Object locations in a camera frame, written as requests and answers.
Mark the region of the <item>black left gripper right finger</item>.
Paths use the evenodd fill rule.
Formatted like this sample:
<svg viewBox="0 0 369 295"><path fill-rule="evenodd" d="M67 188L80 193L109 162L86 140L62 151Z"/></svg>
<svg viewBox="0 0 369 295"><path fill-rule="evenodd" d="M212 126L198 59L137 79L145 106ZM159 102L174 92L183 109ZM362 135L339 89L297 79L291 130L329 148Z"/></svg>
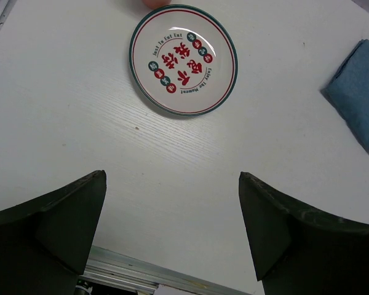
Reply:
<svg viewBox="0 0 369 295"><path fill-rule="evenodd" d="M266 294L369 294L369 224L310 206L247 172L239 200Z"/></svg>

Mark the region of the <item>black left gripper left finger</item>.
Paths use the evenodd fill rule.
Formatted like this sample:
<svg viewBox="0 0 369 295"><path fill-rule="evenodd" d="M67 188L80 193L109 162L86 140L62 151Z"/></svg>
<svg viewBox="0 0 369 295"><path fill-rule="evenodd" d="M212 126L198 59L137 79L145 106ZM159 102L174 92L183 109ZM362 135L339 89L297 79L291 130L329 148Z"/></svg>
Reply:
<svg viewBox="0 0 369 295"><path fill-rule="evenodd" d="M106 189L106 173L97 170L0 211L0 294L73 294Z"/></svg>

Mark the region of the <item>blue cloth napkin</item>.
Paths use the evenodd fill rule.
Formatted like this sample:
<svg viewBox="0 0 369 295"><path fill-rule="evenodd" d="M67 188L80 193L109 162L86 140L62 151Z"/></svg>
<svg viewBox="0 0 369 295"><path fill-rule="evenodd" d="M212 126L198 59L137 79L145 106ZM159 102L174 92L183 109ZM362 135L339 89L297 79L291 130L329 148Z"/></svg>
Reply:
<svg viewBox="0 0 369 295"><path fill-rule="evenodd" d="M320 91L369 153L369 40L362 39Z"/></svg>

